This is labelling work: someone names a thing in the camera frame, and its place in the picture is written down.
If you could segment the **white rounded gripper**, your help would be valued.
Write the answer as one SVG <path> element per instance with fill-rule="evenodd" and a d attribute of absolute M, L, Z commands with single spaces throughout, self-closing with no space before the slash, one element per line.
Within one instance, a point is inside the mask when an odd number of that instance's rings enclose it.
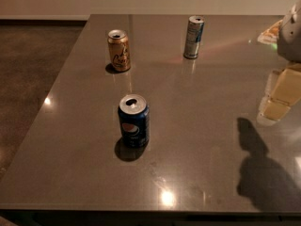
<path fill-rule="evenodd" d="M 301 2 L 296 2 L 281 22 L 277 52 L 297 63 L 289 63 L 283 70 L 272 70 L 269 74 L 257 116 L 261 125 L 281 121 L 301 99 Z"/>

